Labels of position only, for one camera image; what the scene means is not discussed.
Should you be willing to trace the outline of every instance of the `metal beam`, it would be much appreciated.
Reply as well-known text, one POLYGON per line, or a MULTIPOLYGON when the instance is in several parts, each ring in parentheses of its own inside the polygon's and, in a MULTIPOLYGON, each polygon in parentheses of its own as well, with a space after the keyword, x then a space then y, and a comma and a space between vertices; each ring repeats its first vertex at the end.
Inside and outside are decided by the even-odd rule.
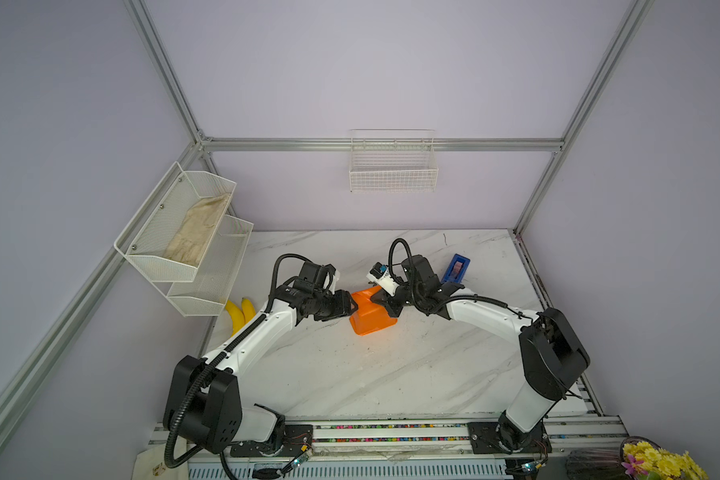
MULTIPOLYGON (((365 139, 366 147, 389 145, 389 139, 365 139)), ((206 138, 207 151, 350 151, 350 138, 206 138)), ((397 144, 420 144, 420 140, 397 140, 397 144)), ((558 151, 560 138, 436 138, 438 151, 558 151)))
POLYGON ((150 10, 147 8, 144 0, 124 0, 124 2, 128 13, 134 20, 139 36, 141 36, 141 40, 144 42, 146 51, 149 53, 150 58, 152 58, 152 62, 155 64, 155 68, 157 68, 157 73, 160 74, 160 79, 163 81, 173 105, 176 107, 176 110, 179 111, 179 116, 181 116, 181 120, 184 123, 184 128, 186 128, 190 137, 194 139, 195 142, 199 142, 202 138, 202 132, 197 127, 197 122, 195 121, 194 115, 192 115, 190 104, 186 100, 176 72, 173 71, 173 66, 168 59, 165 47, 160 40, 160 36, 157 34, 150 10))
MULTIPOLYGON (((184 149, 179 163, 182 168, 187 168, 199 156, 200 146, 192 143, 184 149)), ((175 168, 175 170, 173 174, 163 178, 152 195, 139 208, 128 224, 127 232, 139 231, 179 174, 179 169, 175 168)), ((96 311, 124 261, 125 259, 115 251, 115 248, 110 248, 43 341, 24 362, 8 388, 0 395, 0 453, 26 417, 60 360, 66 356, 77 336, 96 311)))
POLYGON ((600 99, 600 96, 603 94, 605 86, 614 74, 616 65, 619 63, 619 60, 624 54, 627 45, 635 36, 635 33, 637 33, 637 29, 643 22, 643 19, 650 10, 651 5, 653 5, 653 0, 633 0, 632 5, 630 5, 630 8, 626 11, 624 18, 619 25, 619 29, 616 32, 616 36, 614 36, 614 39, 611 41, 605 55, 603 56, 603 59, 600 61, 600 65, 597 67, 595 75, 592 77, 589 86, 586 88, 584 96, 581 98, 574 116, 568 122, 565 134, 563 135, 563 148, 559 153, 552 154, 547 167, 544 169, 544 172, 539 179, 539 183, 528 200, 528 204, 525 206, 523 213, 520 215, 518 224, 514 228, 517 234, 522 234, 528 227, 531 217, 534 216, 539 203, 544 198, 547 190, 552 184, 552 180, 555 178, 555 175, 557 175, 560 167, 563 166, 563 162, 565 162, 570 149, 574 146, 582 127, 592 113, 592 110, 597 101, 600 99))

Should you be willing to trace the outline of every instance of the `aluminum frame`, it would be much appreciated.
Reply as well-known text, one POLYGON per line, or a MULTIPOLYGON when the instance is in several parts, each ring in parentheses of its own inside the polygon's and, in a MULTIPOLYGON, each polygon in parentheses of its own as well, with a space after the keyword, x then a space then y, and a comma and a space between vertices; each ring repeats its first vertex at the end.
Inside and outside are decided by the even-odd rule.
MULTIPOLYGON (((188 135, 192 138, 190 145, 184 150, 179 159, 182 168, 189 168, 195 160, 200 159, 211 173, 216 174, 218 170, 211 157, 213 151, 350 151, 352 142, 349 138, 205 137, 201 129, 198 128, 144 0, 124 0, 124 4, 156 70, 160 74, 160 79, 178 111, 188 135)), ((540 300, 547 306, 551 305, 551 302, 530 260, 530 255, 522 242, 521 235, 528 227, 531 217, 547 193, 552 180, 560 170, 568 152, 573 147, 581 129, 589 118, 595 103, 612 77, 620 57, 637 32, 651 5, 653 5, 653 0, 634 0, 632 2, 562 138, 440 138, 434 140, 433 145, 435 148, 442 151, 552 152, 550 161, 514 228, 515 245, 518 248, 520 258, 540 300)), ((163 189, 167 188, 167 185, 164 185, 166 180, 167 185, 170 185, 173 178, 170 175, 167 176, 154 189, 152 195, 132 219, 129 228, 138 231, 140 223, 146 221, 148 213, 154 207, 152 204, 162 197, 163 189)), ((232 206, 230 206, 230 214, 236 216, 232 206)), ((77 339, 82 329, 85 328, 87 321, 96 311, 124 262, 124 258, 114 248, 110 248, 110 251, 104 256, 95 271, 62 312, 46 337, 22 365, 8 388, 0 395, 0 453, 20 425, 20 422, 26 417, 42 387, 58 367, 59 361, 65 357, 70 346, 77 339)), ((215 319, 210 322, 200 352, 206 348, 214 322, 215 319)), ((594 397, 586 377, 583 376, 582 379, 589 390, 593 404, 598 413, 602 415, 600 404, 594 397)))

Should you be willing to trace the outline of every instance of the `white marble table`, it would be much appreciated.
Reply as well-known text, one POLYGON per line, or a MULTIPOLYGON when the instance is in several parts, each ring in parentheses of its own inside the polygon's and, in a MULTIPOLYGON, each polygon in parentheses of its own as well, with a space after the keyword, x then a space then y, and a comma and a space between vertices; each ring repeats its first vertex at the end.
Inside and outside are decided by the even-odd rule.
MULTIPOLYGON (((524 309, 540 310, 506 230, 377 230, 254 232, 230 299, 266 302, 272 265, 281 254, 333 264, 338 287, 368 288, 365 274, 386 264, 394 238, 426 256, 442 275, 453 257, 471 260, 462 283, 473 291, 524 309)), ((404 257, 403 248, 395 261, 404 257)), ((298 273, 301 262, 284 260, 279 281, 298 273)), ((230 336, 220 322, 211 340, 230 336)), ((523 383, 517 344, 472 325, 426 317, 406 308, 397 325, 358 336, 347 318, 304 320, 240 379, 243 402, 258 402, 291 419, 438 418, 496 416, 523 383)), ((584 402, 568 398, 550 413, 581 415, 584 402)))

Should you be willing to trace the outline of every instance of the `beige cloth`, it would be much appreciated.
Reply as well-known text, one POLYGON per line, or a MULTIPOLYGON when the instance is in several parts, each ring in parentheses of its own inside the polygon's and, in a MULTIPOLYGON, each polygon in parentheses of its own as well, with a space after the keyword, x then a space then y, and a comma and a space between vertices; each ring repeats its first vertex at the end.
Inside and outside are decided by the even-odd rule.
POLYGON ((173 236, 164 257, 182 264, 199 266, 202 253, 211 242, 211 235, 224 215, 226 201, 230 194, 220 197, 202 198, 184 216, 181 228, 173 236))

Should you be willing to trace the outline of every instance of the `purple flower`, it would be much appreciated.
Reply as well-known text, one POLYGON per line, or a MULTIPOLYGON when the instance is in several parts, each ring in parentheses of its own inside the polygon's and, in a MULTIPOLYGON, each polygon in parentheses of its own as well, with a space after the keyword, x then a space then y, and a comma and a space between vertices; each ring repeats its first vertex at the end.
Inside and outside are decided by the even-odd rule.
POLYGON ((626 472, 624 472, 625 474, 635 475, 637 473, 645 472, 641 467, 638 466, 643 463, 643 460, 635 460, 635 457, 633 455, 626 456, 626 459, 629 461, 621 463, 621 465, 626 468, 626 472))

